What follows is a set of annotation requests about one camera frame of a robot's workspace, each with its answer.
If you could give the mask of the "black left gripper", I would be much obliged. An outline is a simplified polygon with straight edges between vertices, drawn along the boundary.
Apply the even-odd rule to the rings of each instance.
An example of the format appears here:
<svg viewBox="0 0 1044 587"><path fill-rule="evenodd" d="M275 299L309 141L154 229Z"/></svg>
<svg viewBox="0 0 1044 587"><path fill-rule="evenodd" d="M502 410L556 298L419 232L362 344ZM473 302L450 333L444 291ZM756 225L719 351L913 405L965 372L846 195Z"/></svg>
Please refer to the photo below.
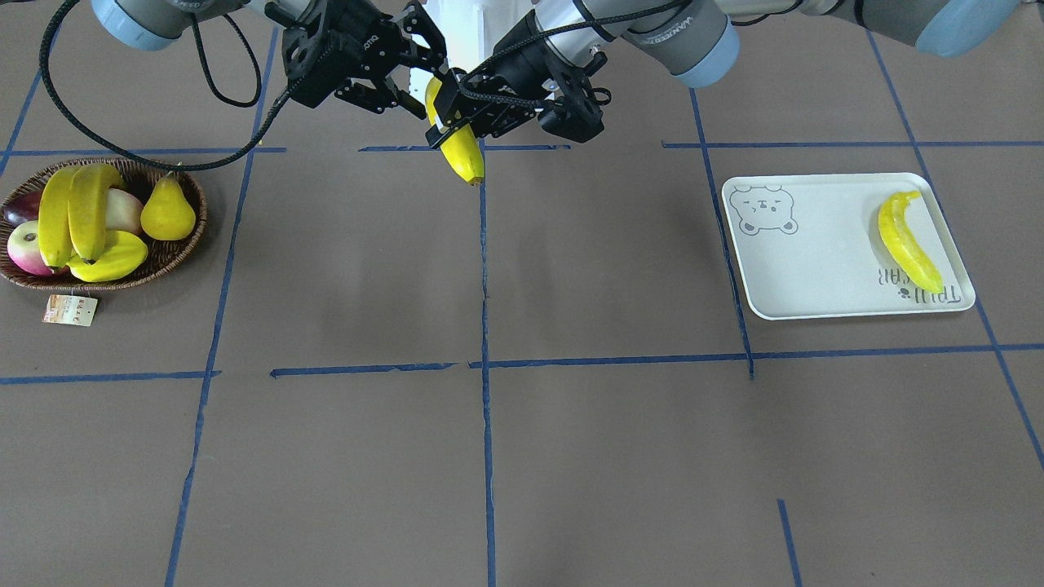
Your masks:
<svg viewBox="0 0 1044 587"><path fill-rule="evenodd" d="M560 57L555 49L541 38L512 51L509 55L494 60L487 70L487 90L497 95L544 100L550 93L544 88L544 83L548 79L553 81L552 71L567 68L582 69ZM499 138L536 116L530 108L492 103L467 96L460 90L462 70L436 72L434 77L441 81L441 88L434 103L427 107L428 114L434 116L427 131L429 148L437 149L448 138L462 136L466 124L477 139L488 136Z"/></svg>

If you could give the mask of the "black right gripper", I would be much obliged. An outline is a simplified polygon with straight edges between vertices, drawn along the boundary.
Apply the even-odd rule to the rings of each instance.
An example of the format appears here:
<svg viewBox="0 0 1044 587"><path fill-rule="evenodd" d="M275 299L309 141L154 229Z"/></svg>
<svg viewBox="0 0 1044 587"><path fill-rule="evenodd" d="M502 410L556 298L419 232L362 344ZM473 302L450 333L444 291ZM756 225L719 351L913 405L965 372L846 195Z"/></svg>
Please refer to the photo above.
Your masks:
<svg viewBox="0 0 1044 587"><path fill-rule="evenodd" d="M316 1L285 30L283 57L299 104L316 108L334 95L376 114L403 108L421 120L425 105L389 74L399 62L437 79L448 73L445 37L420 2L407 2L395 23L369 1Z"/></svg>

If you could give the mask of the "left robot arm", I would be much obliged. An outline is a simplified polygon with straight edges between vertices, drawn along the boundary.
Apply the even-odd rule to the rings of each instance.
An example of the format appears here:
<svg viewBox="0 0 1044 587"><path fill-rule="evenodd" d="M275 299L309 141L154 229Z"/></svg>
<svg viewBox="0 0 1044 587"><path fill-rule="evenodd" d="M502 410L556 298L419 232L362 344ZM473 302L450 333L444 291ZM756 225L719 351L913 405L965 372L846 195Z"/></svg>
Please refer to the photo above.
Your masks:
<svg viewBox="0 0 1044 587"><path fill-rule="evenodd" d="M498 138L529 120L574 143L604 130L610 90L593 85L606 48L622 41L678 83L718 83L741 31L791 14L832 18L918 52L965 55L1015 11L1014 1L429 1L448 44L432 83L426 139L441 148L470 131Z"/></svg>

